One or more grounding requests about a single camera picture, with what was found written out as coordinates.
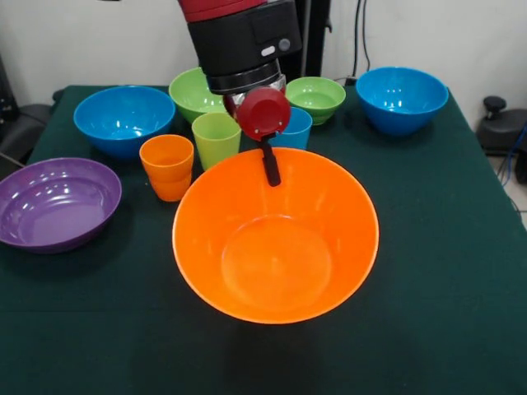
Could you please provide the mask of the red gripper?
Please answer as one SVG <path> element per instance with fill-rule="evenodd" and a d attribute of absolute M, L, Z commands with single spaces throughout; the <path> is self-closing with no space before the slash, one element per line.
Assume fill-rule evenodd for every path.
<path fill-rule="evenodd" d="M 291 106 L 285 92 L 284 87 L 259 86 L 245 93 L 224 95 L 224 106 L 229 115 L 247 137 L 258 142 L 271 187 L 281 183 L 281 176 L 269 138 L 265 137 L 282 133 L 289 124 Z"/>

